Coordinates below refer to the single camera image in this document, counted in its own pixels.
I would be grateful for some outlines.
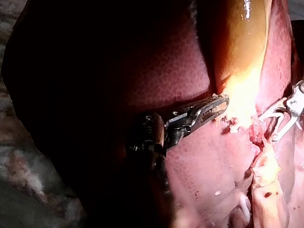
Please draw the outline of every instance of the blood spot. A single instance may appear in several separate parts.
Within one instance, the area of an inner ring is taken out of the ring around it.
[[[264,197],[267,198],[267,197],[271,196],[271,194],[272,194],[271,192],[267,192],[267,193],[264,195]]]

